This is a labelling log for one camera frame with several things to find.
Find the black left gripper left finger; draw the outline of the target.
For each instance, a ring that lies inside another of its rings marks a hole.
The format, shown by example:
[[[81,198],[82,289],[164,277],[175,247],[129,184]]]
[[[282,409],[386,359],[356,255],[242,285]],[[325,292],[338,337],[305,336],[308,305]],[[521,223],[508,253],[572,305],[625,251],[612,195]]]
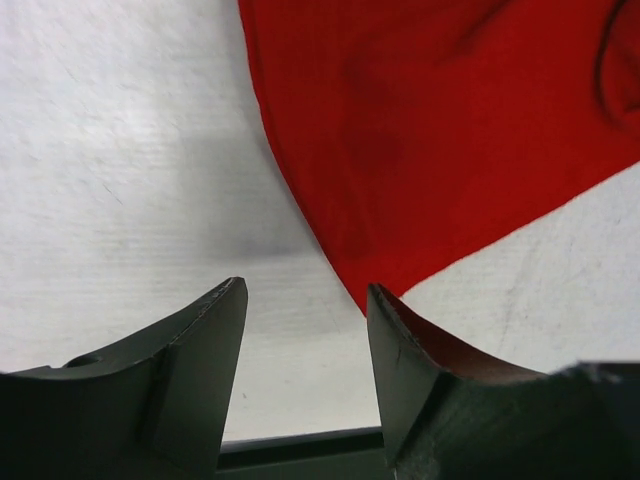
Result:
[[[67,364],[1,377],[5,479],[211,479],[245,327],[232,277]]]

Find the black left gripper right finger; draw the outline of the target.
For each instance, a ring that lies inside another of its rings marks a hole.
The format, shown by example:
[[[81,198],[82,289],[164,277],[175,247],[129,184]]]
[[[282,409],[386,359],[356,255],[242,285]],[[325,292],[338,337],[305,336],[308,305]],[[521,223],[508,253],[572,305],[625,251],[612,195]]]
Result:
[[[551,374],[489,355],[379,284],[367,331],[384,451],[398,479],[635,479],[639,367]]]

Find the red t shirt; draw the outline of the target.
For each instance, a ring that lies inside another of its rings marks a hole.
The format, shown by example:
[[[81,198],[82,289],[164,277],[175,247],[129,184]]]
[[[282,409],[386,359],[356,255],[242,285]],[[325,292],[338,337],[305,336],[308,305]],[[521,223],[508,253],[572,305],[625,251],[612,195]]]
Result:
[[[277,165],[359,307],[639,160],[635,1],[243,1]]]

